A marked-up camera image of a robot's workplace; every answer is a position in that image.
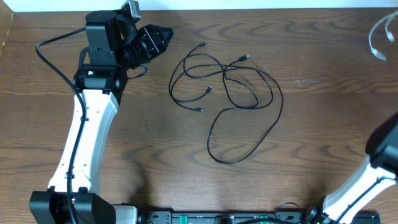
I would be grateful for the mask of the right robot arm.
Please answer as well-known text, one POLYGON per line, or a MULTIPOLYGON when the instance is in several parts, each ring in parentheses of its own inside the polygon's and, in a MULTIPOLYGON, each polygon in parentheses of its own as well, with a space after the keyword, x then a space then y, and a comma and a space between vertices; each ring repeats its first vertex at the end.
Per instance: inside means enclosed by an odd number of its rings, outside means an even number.
POLYGON ((375 129, 365 153, 359 168, 311 209, 305 223, 351 223, 374 197, 397 184, 397 114, 375 129))

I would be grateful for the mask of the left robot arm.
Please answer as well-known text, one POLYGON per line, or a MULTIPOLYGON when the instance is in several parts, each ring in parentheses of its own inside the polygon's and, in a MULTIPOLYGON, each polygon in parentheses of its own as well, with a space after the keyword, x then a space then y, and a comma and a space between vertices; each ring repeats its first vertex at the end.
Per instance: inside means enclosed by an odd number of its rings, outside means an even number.
POLYGON ((164 53, 169 27, 136 27, 140 15, 129 9, 86 16, 88 46, 80 52, 75 76, 72 124, 57 170, 44 191, 32 193, 29 208, 37 223, 145 223, 134 205, 113 205, 100 197, 106 140, 129 77, 164 53))

